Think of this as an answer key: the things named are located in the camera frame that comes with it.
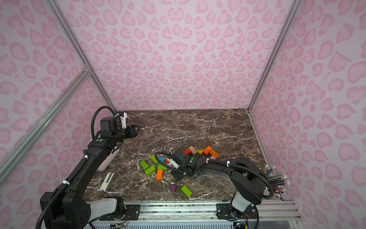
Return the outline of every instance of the brown marble table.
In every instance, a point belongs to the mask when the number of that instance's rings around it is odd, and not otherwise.
[[[124,200],[181,200],[188,199],[180,191],[186,185],[192,199],[231,199],[236,189],[231,181],[211,175],[185,178],[176,182],[169,172],[163,181],[156,173],[146,176],[139,162],[149,159],[156,151],[175,151],[189,146],[205,149],[211,146],[219,159],[246,156],[263,168],[265,161],[253,128],[244,109],[229,110],[163,110],[129,111],[128,124],[141,127],[138,137],[125,140],[121,151],[104,172],[96,172],[85,191],[84,199],[93,201],[107,196],[123,196]],[[109,190],[99,190],[106,174],[116,178]],[[169,191],[170,185],[176,192]]]

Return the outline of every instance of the pink wallpaper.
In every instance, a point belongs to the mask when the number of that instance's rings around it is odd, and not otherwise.
[[[252,112],[307,228],[366,228],[366,1],[307,0]]]
[[[81,71],[42,0],[0,2],[0,164]]]
[[[59,0],[118,109],[248,107],[292,0]]]
[[[0,228],[34,228],[44,192],[53,191],[74,169],[91,140],[90,122],[106,103],[88,78],[0,187]],[[104,109],[95,122],[109,116]]]

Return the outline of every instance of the aluminum frame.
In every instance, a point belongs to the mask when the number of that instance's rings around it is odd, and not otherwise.
[[[77,78],[69,85],[69,87],[60,95],[60,97],[53,103],[50,109],[35,123],[33,128],[24,137],[22,142],[14,148],[9,154],[9,157],[0,166],[0,186],[15,169],[15,167],[22,161],[24,156],[34,145],[34,143],[41,137],[46,128],[51,124],[53,119],[62,110],[65,104],[71,99],[77,89],[83,84],[85,79],[90,76],[89,68],[84,68]]]
[[[140,212],[137,221],[131,223],[168,223],[168,222],[227,222],[218,219],[216,216],[216,204],[230,203],[228,201],[216,200],[176,200],[176,201],[124,201],[124,204],[139,204]],[[300,214],[293,201],[282,201],[280,199],[262,200],[257,205],[261,221],[300,221]],[[123,221],[95,221],[94,226],[109,225],[111,223],[122,223]]]
[[[51,10],[52,14],[54,15],[55,19],[59,23],[61,29],[63,30],[64,34],[68,38],[71,43],[71,46],[75,49],[76,54],[79,56],[79,59],[84,64],[85,67],[88,67],[91,70],[91,78],[93,79],[95,85],[97,86],[98,91],[101,93],[102,97],[113,110],[116,111],[116,107],[113,105],[111,99],[109,98],[108,94],[104,90],[102,84],[100,83],[97,74],[95,73],[93,66],[90,64],[88,58],[86,57],[81,45],[79,44],[76,36],[74,35],[69,23],[66,20],[65,15],[63,14],[62,10],[60,9],[59,4],[56,0],[44,0],[45,3],[48,5],[49,9]]]
[[[283,43],[286,40],[287,35],[289,34],[290,28],[293,25],[295,18],[297,16],[297,14],[300,12],[301,9],[301,5],[304,2],[304,0],[294,0],[292,2],[292,5],[290,7],[290,10],[287,14],[285,23],[283,23],[283,26],[281,28],[281,31],[278,35],[278,39],[276,40],[276,43],[274,44],[273,50],[269,56],[269,59],[266,63],[266,66],[264,68],[264,71],[259,79],[259,83],[254,91],[254,95],[253,98],[250,100],[249,106],[248,106],[248,110],[249,112],[252,110],[258,96],[259,93],[261,92],[261,89],[264,85],[264,82],[266,81],[270,70],[273,66],[273,64],[275,63],[275,60],[280,52],[281,46],[283,45]]]

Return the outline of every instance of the black cable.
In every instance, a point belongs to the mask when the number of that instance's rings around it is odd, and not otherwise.
[[[93,118],[91,119],[91,124],[90,124],[90,131],[91,131],[91,138],[94,139],[95,135],[94,135],[94,122],[95,119],[97,118],[98,113],[103,110],[104,108],[110,110],[112,112],[113,115],[116,115],[116,112],[114,110],[112,110],[112,108],[110,108],[109,106],[101,106],[99,107],[96,112],[93,115]]]
[[[255,228],[254,229],[257,229],[258,228],[258,225],[259,225],[259,212],[258,212],[258,209],[257,209],[257,206],[256,205],[254,205],[253,208],[254,208],[255,214],[257,215],[257,223],[255,224]]]
[[[164,153],[164,152],[156,152],[156,153],[155,153],[155,158],[156,158],[156,159],[157,159],[157,155],[158,155],[158,154],[163,154],[163,155],[171,156],[171,154],[167,154],[167,153]],[[157,161],[158,161],[158,163],[159,163],[159,164],[161,164],[161,165],[163,165],[163,166],[167,167],[168,169],[171,169],[171,170],[177,171],[177,172],[179,172],[179,173],[181,173],[181,174],[186,175],[187,177],[194,177],[194,175],[196,174],[196,172],[198,171],[198,169],[199,169],[201,166],[203,166],[203,165],[207,164],[206,162],[202,162],[201,164],[199,164],[199,165],[196,167],[196,169],[193,171],[193,173],[192,173],[192,174],[187,174],[186,172],[183,172],[183,171],[181,171],[181,170],[179,170],[179,169],[176,169],[176,168],[173,168],[173,167],[170,167],[170,166],[167,166],[167,165],[163,164],[163,163],[162,163],[160,160],[158,160],[158,159],[157,159]],[[215,163],[215,164],[220,164],[220,165],[227,166],[227,164],[226,164],[226,163],[221,162],[221,161],[217,161],[217,160],[209,159],[207,162],[208,162],[208,163]],[[260,178],[260,179],[261,179],[261,180],[266,184],[266,186],[267,186],[267,188],[268,188],[268,191],[269,191],[269,195],[268,195],[268,196],[263,195],[263,197],[264,197],[265,199],[272,199],[272,197],[273,197],[273,195],[274,195],[274,191],[273,191],[272,185],[268,182],[268,180],[267,180],[264,176],[262,176],[261,174],[259,174],[259,173],[255,172],[255,171],[253,171],[253,170],[251,170],[250,168],[245,167],[245,166],[229,164],[229,167],[237,168],[237,169],[242,169],[242,170],[244,170],[244,171],[246,171],[246,172],[248,172],[248,173],[251,173],[251,174],[253,174],[253,175],[255,175],[255,176],[259,177],[259,178]]]
[[[75,172],[73,172],[67,179],[66,181],[71,183],[72,180],[80,173],[81,169],[84,167],[84,165],[86,164],[86,162],[88,161],[87,158],[83,158],[83,160],[81,161],[81,164],[79,165],[79,167],[75,170]],[[51,205],[56,201],[56,199],[59,197],[59,195],[65,191],[65,189],[67,188],[68,184],[63,184],[61,186],[61,188],[59,190],[57,190],[57,192],[51,197],[51,199],[49,200],[49,202],[46,204],[46,206],[43,208],[37,223],[36,223],[36,229],[40,229],[41,225],[42,225],[42,221],[44,219],[44,216],[46,214],[46,212],[48,211],[48,209],[51,207]]]
[[[95,226],[91,222],[89,222],[89,226],[91,227],[91,229],[96,229]]]
[[[229,219],[229,218],[226,218],[226,217],[224,217],[224,216],[219,215],[219,213],[216,213],[216,216],[217,216],[217,217],[221,217],[221,218],[223,218],[224,220],[231,221],[231,222],[238,220],[238,218],[235,218],[235,219]]]

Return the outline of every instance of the cable tie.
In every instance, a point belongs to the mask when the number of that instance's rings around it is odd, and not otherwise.
[[[63,184],[67,184],[67,185],[69,185],[69,186],[70,186],[70,182],[68,182],[67,180],[63,180],[63,181],[62,181],[62,183],[63,183]]]

